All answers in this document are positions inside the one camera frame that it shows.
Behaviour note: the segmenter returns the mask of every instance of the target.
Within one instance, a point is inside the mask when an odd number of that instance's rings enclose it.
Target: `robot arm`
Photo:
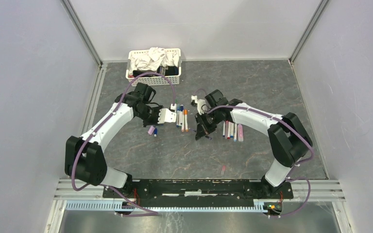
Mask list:
[[[306,145],[296,135],[290,133],[285,126],[283,126],[277,120],[274,120],[272,117],[283,120],[293,129],[295,129],[295,131],[297,131],[310,145],[312,145],[312,141],[305,128],[298,117],[293,113],[288,113],[285,116],[271,114],[252,108],[251,106],[237,99],[228,101],[219,90],[215,90],[214,92],[210,93],[205,97],[205,99],[207,105],[211,109],[221,105],[236,106],[240,107],[240,109],[219,108],[209,114],[197,114],[195,116],[197,121],[197,134],[195,139],[198,140],[202,136],[208,135],[215,131],[217,124],[225,120],[246,125],[268,136],[275,159],[271,168],[262,178],[262,181],[267,182],[271,188],[280,186],[295,163],[300,160],[308,151]],[[271,117],[250,112],[248,111],[250,108],[257,110],[258,112],[268,114]]]
[[[108,167],[106,165],[103,152],[112,138],[119,130],[134,117],[143,120],[144,127],[147,125],[162,124],[164,122],[175,122],[176,114],[169,109],[163,108],[162,105],[151,107],[151,103],[156,91],[150,86],[138,83],[135,90],[126,94],[118,110],[121,95],[115,99],[115,103],[106,115],[88,132],[77,138],[71,136],[67,140],[65,153],[65,173],[69,176],[72,174],[72,166],[80,147],[88,139],[84,152],[80,155],[76,166],[75,177],[91,185],[105,184],[116,188],[123,188],[127,180],[132,181],[132,176]],[[94,130],[106,119],[108,120],[102,127],[94,133]]]

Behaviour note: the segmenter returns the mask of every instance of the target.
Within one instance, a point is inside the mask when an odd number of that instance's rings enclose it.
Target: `plastic basket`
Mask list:
[[[131,64],[131,57],[133,54],[137,54],[137,53],[148,53],[149,50],[133,50],[131,52],[129,52],[129,56],[128,56],[128,65],[126,66],[126,74],[125,74],[125,78],[131,82],[132,79],[134,78],[129,78],[129,67],[130,67],[130,64]],[[173,48],[173,49],[165,49],[165,51],[178,51],[178,54],[179,56],[181,56],[181,50],[178,49],[178,48]],[[174,75],[174,76],[165,76],[167,77],[171,83],[173,85],[176,85],[176,84],[179,84],[179,76],[181,75],[181,63],[182,63],[182,60],[181,58],[179,58],[179,63],[178,63],[178,75]],[[169,83],[162,77],[141,77],[139,79],[137,79],[135,82],[132,83],[132,86],[136,86],[137,83],[145,83],[145,84],[148,84],[150,86],[159,86],[159,85],[169,85]]]

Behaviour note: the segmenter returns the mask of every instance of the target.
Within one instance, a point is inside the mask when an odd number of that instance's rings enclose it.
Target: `gray floor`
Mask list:
[[[285,212],[298,203],[285,202]],[[110,211],[65,211],[60,233],[339,233],[332,204],[308,203],[299,213],[269,219],[260,213],[183,213],[121,218]]]
[[[95,114],[99,121],[114,99],[128,85],[125,63],[108,64]],[[196,127],[190,96],[198,88],[207,92],[219,89],[229,100],[240,99],[252,107],[285,115],[293,112],[313,138],[304,102],[287,61],[205,61],[183,62],[178,103],[190,110],[188,124]],[[154,101],[169,107],[169,86],[154,86]],[[139,118],[126,124],[105,150],[109,166],[132,174],[134,178],[261,178],[273,162],[268,138],[244,127],[244,142],[223,139],[222,126],[212,133],[213,140],[194,140],[194,133],[182,133],[175,124],[159,127],[158,137],[149,136]],[[293,176],[326,178],[319,151],[317,157],[298,168]],[[222,166],[226,171],[221,176]]]

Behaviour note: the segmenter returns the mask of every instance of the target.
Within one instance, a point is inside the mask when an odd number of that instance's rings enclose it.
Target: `metal frame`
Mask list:
[[[301,49],[303,48],[305,42],[308,40],[309,36],[311,35],[312,30],[315,28],[315,25],[317,24],[318,20],[320,19],[324,9],[326,8],[329,0],[321,0],[320,4],[318,5],[317,9],[315,10],[314,14],[312,15],[311,20],[309,21],[307,27],[305,28],[305,31],[303,35],[301,36],[300,41],[298,41],[297,46],[294,49],[294,52],[292,52],[292,55],[289,58],[289,61],[293,63],[295,59],[297,59],[298,55],[300,54]]]
[[[95,79],[94,88],[92,90],[91,98],[89,100],[88,107],[86,109],[86,115],[84,118],[83,126],[82,126],[82,133],[87,132],[94,123],[94,117],[99,101],[99,96],[101,95],[103,80],[105,78],[106,68],[108,64],[103,64],[101,69],[98,71],[97,77]]]
[[[342,233],[352,233],[351,225],[349,223],[347,213],[345,211],[345,197],[341,189],[341,185],[337,180],[310,180],[311,182],[311,194],[308,202],[331,202],[334,206],[336,213],[336,218]],[[85,184],[82,181],[76,181],[77,186],[82,186]],[[308,192],[308,184],[306,181],[295,181],[292,182],[292,189],[294,193],[294,198],[289,200],[284,200],[284,202],[302,202]],[[72,189],[70,179],[60,179],[55,196],[53,199],[53,204],[51,208],[50,215],[48,217],[47,226],[44,233],[57,233],[60,229],[61,222],[63,219],[64,211],[67,206],[72,204],[86,203],[89,204],[97,203],[98,206],[91,207],[87,210],[98,210],[99,205],[115,204],[116,208],[122,203],[123,199],[105,199],[102,197],[103,193],[102,186],[92,186],[89,185],[84,190],[76,192]],[[278,200],[254,200],[254,206],[259,205],[262,202],[275,202]],[[214,209],[214,210],[199,210],[199,209],[183,209],[179,208],[176,210],[160,210],[158,211],[206,211],[206,212],[261,212],[256,207],[253,209],[242,209],[242,208],[226,208]]]
[[[54,200],[46,223],[44,233],[58,233],[64,216],[66,200]]]
[[[85,28],[83,27],[81,21],[78,18],[78,15],[76,14],[75,10],[73,9],[72,3],[69,0],[61,0],[62,5],[65,7],[65,10],[67,11],[69,17],[72,20],[72,23],[75,25],[76,30],[78,31],[79,35],[81,36],[82,40],[84,41],[86,47],[88,48],[89,52],[91,53],[93,59],[95,62],[101,66],[102,60],[99,57],[94,45],[91,42],[91,39],[89,39],[88,34],[85,31]]]
[[[342,192],[341,185],[337,180],[310,180],[311,194],[309,202],[323,202],[323,201],[336,201],[344,202],[345,197]],[[85,182],[76,180],[78,187],[85,184]],[[308,184],[306,181],[291,182],[294,198],[284,200],[285,202],[300,202],[306,198],[308,192]],[[60,179],[58,187],[55,192],[54,200],[123,200],[123,199],[110,199],[103,198],[102,186],[87,186],[84,190],[76,192],[72,189],[70,179]],[[254,201],[271,202],[278,201],[275,199],[254,199]]]

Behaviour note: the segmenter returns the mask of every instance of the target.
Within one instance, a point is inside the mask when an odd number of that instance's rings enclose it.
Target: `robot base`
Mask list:
[[[294,198],[291,184],[283,182],[271,190],[261,180],[222,180],[222,179],[140,179],[133,180],[141,205],[160,207],[253,207],[254,199],[279,200]],[[127,188],[119,189],[128,198],[134,192]],[[111,189],[104,189],[103,198],[120,198]]]

